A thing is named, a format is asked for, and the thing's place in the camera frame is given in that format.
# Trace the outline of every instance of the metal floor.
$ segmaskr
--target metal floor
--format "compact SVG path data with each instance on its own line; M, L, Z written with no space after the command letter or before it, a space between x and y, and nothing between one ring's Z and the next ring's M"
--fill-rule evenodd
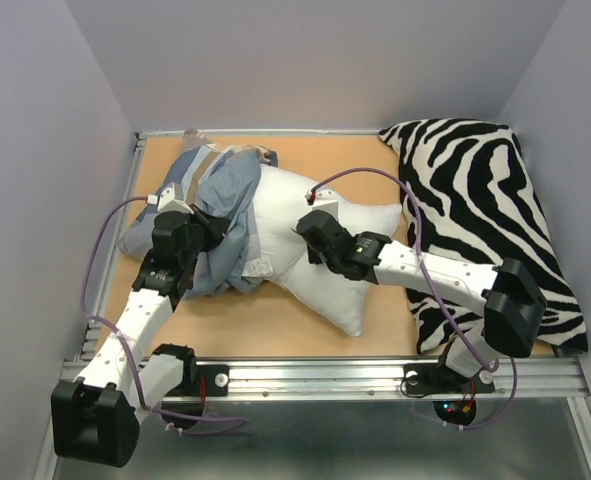
M478 419L505 399L479 402ZM583 480L591 479L564 398L517 399L479 431L427 421L417 402L219 403L217 414L249 423L221 437L180 438L144 422L138 449L122 469L67 459L56 479L81 480Z

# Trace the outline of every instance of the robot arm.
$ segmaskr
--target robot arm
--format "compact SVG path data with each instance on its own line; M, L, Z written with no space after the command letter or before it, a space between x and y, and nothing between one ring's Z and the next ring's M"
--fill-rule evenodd
M198 255L219 245L228 229L227 219L187 206L180 194L171 185L159 199L153 247L115 325L118 333L72 382L60 381L51 394L58 456L125 465L151 413L142 403L155 406L173 388L195 380L193 350L177 345L158 347L139 371L139 383L133 377L154 336L192 288Z
M311 263L325 263L350 280L432 293L412 248L377 233L353 236L327 210L313 210L296 228L308 245ZM546 301L522 263L470 264L432 254L423 254L421 261L442 298L484 318L466 333L466 340L486 364L500 356L530 355ZM469 346L457 337L440 357L436 381L441 377L444 383L465 383L480 369Z

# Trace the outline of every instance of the metal frame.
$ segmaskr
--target metal frame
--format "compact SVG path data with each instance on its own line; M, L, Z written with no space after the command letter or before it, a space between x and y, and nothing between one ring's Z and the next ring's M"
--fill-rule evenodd
M201 130L220 135L373 135L377 130L311 130L311 129L215 129ZM180 137L183 131L156 131L138 134L124 198L131 195L137 179L146 140L155 137ZM126 213L118 220L112 239L111 255L102 275L95 311L103 313L115 270L116 242ZM86 340L77 358L64 364L63 379L72 379L94 355L100 326L90 325ZM262 358L262 359L201 359L200 364L226 363L230 367L228 396L209 402L274 402L274 401L421 401L410 399L400 391L401 381L417 362L436 362L436 357L383 358ZM576 358L533 357L517 361L518 398L567 398L576 428L591 468L591 417L586 406L590 395L579 360ZM496 391L485 397L507 397L512 387L510 363L502 362L494 374ZM431 396L430 400L450 398ZM167 397L168 402L186 401L183 397ZM48 476L38 470L37 478L52 478L54 463L52 437L45 440L40 465L48 467Z

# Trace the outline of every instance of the gray wall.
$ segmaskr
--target gray wall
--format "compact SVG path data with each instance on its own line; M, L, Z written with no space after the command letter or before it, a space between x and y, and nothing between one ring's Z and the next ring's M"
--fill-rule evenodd
M499 114L563 0L67 0L138 130Z
M0 479L33 478L131 128L62 0L0 0Z
M591 0L563 8L502 119L524 143L554 247L586 314L582 364L591 389Z

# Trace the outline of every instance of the white label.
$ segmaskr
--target white label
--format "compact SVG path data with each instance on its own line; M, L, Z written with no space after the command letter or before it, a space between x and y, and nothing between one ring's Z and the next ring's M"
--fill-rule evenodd
M259 277L266 278L273 275L273 266L267 258L256 258L250 262L246 262L244 270L242 271L243 277Z

